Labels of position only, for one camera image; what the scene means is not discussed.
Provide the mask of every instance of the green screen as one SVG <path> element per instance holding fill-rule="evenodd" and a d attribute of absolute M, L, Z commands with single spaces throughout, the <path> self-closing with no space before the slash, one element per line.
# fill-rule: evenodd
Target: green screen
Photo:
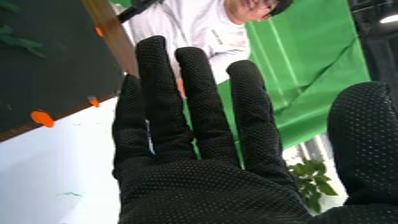
<path fill-rule="evenodd" d="M 114 0 L 125 6 L 128 1 Z M 348 3 L 297 0 L 274 19 L 247 24 L 247 30 L 288 148 L 325 133 L 338 93 L 370 79 Z M 219 93 L 235 127 L 229 82 Z"/>

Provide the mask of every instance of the green leaf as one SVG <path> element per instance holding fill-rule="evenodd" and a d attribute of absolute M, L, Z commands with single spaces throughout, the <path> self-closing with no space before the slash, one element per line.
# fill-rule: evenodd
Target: green leaf
<path fill-rule="evenodd" d="M 20 41 L 20 46 L 25 47 L 25 48 L 43 47 L 43 44 L 39 44 L 32 40 L 27 40 L 27 39 L 18 38 L 18 41 Z"/>
<path fill-rule="evenodd" d="M 315 168 L 315 170 L 316 170 L 318 173 L 324 175 L 324 174 L 327 173 L 327 166 L 325 166 L 324 162 L 318 161 L 318 160 L 313 160 L 313 161 L 311 161 L 311 164 L 313 164 L 313 168 Z"/>
<path fill-rule="evenodd" d="M 315 179 L 320 179 L 324 182 L 331 181 L 331 178 L 325 175 L 318 175 Z"/>
<path fill-rule="evenodd" d="M 9 45 L 9 46 L 18 46 L 18 39 L 7 35 L 0 35 L 0 41 Z"/>
<path fill-rule="evenodd" d="M 292 166 L 293 172 L 297 174 L 297 176 L 304 176 L 306 175 L 306 170 L 304 170 L 304 165 L 297 164 L 295 166 Z"/>
<path fill-rule="evenodd" d="M 11 27 L 6 25 L 0 27 L 0 35 L 9 35 L 13 34 L 14 30 L 11 29 Z"/>
<path fill-rule="evenodd" d="M 309 196 L 309 200 L 308 200 L 309 208 L 315 210 L 316 213 L 320 213 L 322 211 L 320 198 L 322 198 L 322 194 L 316 191 L 316 193 Z"/>
<path fill-rule="evenodd" d="M 308 163 L 308 164 L 304 165 L 304 171 L 306 171 L 306 174 L 308 174 L 309 176 L 313 176 L 313 174 L 315 174 L 315 168 L 313 168 L 311 163 Z"/>
<path fill-rule="evenodd" d="M 13 3 L 9 3 L 6 0 L 0 0 L 0 8 L 14 13 L 20 12 L 22 8 L 18 7 L 18 5 L 14 5 Z"/>
<path fill-rule="evenodd" d="M 324 182 L 322 184 L 318 184 L 318 188 L 320 188 L 320 192 L 329 195 L 329 196 L 338 196 L 338 193 L 329 185 L 327 182 Z"/>

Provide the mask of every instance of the gloved hand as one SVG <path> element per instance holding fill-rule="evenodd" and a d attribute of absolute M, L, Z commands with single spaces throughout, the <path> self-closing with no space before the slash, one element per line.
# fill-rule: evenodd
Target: gloved hand
<path fill-rule="evenodd" d="M 361 184 L 348 187 L 350 196 L 359 195 L 354 196 L 359 199 L 352 200 L 352 206 L 311 218 L 281 158 L 281 138 L 263 79 L 256 65 L 249 61 L 237 62 L 228 71 L 247 167 L 245 170 L 240 169 L 206 55 L 197 48 L 183 48 L 176 51 L 176 57 L 181 65 L 194 130 L 190 130 L 183 116 L 183 101 L 165 53 L 165 40 L 162 37 L 151 37 L 139 43 L 141 80 L 132 75 L 126 76 L 114 121 L 114 177 L 121 187 L 119 223 L 370 223 L 368 219 L 361 218 L 368 217 L 372 211 L 377 211 L 377 220 L 384 221 L 372 223 L 395 223 L 391 220 L 398 220 L 393 219 L 398 217 L 398 212 L 396 204 L 391 202 L 396 200 L 391 198 L 393 201 L 386 201 L 386 197 L 380 201 L 372 200 L 370 203 L 389 205 L 377 205 L 375 209 L 366 210 L 366 214 L 359 208 L 350 219 L 341 218 L 354 214 L 350 211 L 357 208 L 356 204 L 361 204 L 361 198 L 370 196 L 368 193 L 363 195 L 357 193 L 364 187 Z M 350 141 L 361 132 L 348 133 L 352 129 L 347 126 L 357 118 L 350 117 L 350 113 L 347 114 L 345 110 L 350 111 L 350 109 L 345 105 L 343 102 L 334 107 L 338 109 L 331 116 L 331 132 L 338 134 L 331 137 L 332 140 L 334 138 L 341 140 L 334 144 L 341 160 L 338 168 L 343 172 L 354 170 L 354 173 L 347 172 L 341 178 L 345 183 L 352 183 L 356 178 L 363 178 L 366 170 L 363 170 L 359 159 L 350 166 L 354 158 L 348 156 L 357 155 L 361 150 L 368 149 L 361 147 L 366 143 L 352 147 Z M 391 130 L 396 131 L 398 122 L 389 125 L 393 125 Z M 157 155 L 149 152 L 148 137 L 151 137 Z M 203 160 L 196 159 L 194 139 Z M 396 177 L 396 165 L 389 164 L 388 167 Z M 389 206 L 389 212 L 380 210 L 386 206 Z"/>

